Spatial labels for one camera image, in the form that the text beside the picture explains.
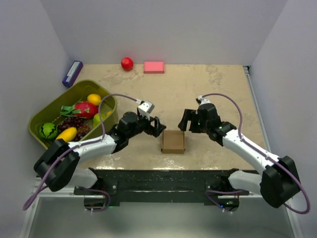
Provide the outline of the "brown cardboard box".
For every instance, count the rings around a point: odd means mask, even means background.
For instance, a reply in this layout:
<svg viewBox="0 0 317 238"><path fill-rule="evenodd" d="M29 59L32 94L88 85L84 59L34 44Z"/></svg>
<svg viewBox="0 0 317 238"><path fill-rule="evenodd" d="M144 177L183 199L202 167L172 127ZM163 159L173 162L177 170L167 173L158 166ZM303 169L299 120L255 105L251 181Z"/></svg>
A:
<svg viewBox="0 0 317 238"><path fill-rule="evenodd" d="M163 154L184 154L185 133L180 130L164 130L161 136Z"/></svg>

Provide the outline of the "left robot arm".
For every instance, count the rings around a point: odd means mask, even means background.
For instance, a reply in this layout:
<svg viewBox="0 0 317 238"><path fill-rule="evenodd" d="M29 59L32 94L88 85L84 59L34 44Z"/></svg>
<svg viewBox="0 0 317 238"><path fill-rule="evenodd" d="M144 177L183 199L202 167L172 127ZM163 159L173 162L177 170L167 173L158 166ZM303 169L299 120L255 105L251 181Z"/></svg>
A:
<svg viewBox="0 0 317 238"><path fill-rule="evenodd" d="M128 145L129 139L144 132L158 137L166 126L158 117L146 117L127 112L105 135L81 142L65 142L62 139L52 143L35 163L34 171L42 179L40 186L52 192L66 186L83 187L91 194L98 194L103 183L90 169L77 165L80 161L101 155L114 154Z"/></svg>

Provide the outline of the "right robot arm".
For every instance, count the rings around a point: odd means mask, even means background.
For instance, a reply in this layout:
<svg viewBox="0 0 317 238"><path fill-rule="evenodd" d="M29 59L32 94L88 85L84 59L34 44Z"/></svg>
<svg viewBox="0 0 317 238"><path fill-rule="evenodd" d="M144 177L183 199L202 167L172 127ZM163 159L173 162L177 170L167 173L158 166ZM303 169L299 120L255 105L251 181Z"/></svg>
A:
<svg viewBox="0 0 317 238"><path fill-rule="evenodd" d="M214 104L185 109L178 128L207 134L210 140L233 151L255 169L255 174L232 169L220 183L223 193L231 195L244 190L260 194L271 207L278 208L300 191L294 160L274 155L239 134L233 124L221 121Z"/></svg>

